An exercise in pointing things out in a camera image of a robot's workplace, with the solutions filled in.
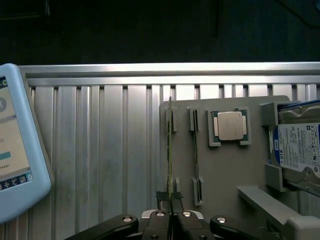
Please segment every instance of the touchscreen display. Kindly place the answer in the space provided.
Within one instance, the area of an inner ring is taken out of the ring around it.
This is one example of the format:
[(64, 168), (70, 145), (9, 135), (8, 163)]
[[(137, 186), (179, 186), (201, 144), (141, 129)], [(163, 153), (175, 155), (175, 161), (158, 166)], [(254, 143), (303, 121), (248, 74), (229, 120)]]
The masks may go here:
[(8, 83), (0, 78), (0, 191), (32, 180)]

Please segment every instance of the silver screw head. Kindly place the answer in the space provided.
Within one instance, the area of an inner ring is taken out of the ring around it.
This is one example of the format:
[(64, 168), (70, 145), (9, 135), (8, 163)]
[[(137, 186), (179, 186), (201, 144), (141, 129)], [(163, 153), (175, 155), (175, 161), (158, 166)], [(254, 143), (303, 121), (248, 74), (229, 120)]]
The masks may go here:
[(191, 213), (188, 212), (188, 211), (184, 211), (184, 212), (182, 213), (182, 215), (188, 218), (188, 217), (191, 216)]
[(126, 216), (126, 217), (123, 219), (123, 221), (124, 221), (125, 223), (129, 223), (129, 222), (132, 221), (132, 218), (129, 217), (129, 216)]
[(224, 217), (217, 217), (216, 220), (221, 224), (224, 224), (227, 221)]
[(157, 215), (158, 217), (163, 217), (165, 214), (160, 211), (160, 212), (157, 212), (156, 215)]

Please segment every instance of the hard drive label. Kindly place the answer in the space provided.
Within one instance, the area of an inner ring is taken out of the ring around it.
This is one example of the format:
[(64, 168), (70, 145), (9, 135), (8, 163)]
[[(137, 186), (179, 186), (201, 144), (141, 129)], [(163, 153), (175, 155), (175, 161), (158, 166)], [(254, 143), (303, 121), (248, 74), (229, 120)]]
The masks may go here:
[(273, 132), (273, 149), (281, 167), (320, 177), (320, 123), (280, 124)]

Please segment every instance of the corrugated metal panel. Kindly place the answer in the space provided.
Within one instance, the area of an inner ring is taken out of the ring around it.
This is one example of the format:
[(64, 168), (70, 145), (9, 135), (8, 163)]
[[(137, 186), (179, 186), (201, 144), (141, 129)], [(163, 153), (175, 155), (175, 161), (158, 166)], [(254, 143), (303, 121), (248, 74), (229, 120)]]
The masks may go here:
[[(320, 63), (212, 66), (23, 67), (56, 184), (28, 212), (0, 225), (0, 240), (62, 240), (117, 214), (155, 208), (163, 186), (159, 105), (170, 96), (320, 96)], [(300, 198), (303, 214), (320, 216), (317, 198)]]

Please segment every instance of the metal screw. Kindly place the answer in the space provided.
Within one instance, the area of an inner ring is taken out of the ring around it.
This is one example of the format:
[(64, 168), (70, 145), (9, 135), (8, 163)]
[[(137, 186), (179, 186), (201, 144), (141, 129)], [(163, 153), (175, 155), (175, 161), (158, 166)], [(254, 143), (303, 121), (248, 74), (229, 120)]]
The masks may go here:
[(159, 236), (158, 236), (158, 235), (152, 235), (152, 236), (151, 236), (151, 239), (152, 239), (152, 240), (159, 239)]
[(165, 214), (160, 211), (160, 212), (157, 212), (156, 215), (157, 215), (158, 217), (163, 217)]
[(184, 212), (182, 213), (182, 215), (188, 218), (188, 217), (191, 216), (191, 213), (188, 212), (188, 211), (184, 211)]
[(132, 218), (129, 216), (126, 216), (124, 219), (122, 219), (125, 223), (129, 223), (132, 221)]
[(218, 217), (217, 219), (216, 219), (219, 223), (221, 223), (221, 224), (224, 224), (227, 220), (225, 219), (225, 218), (223, 218), (223, 217)]

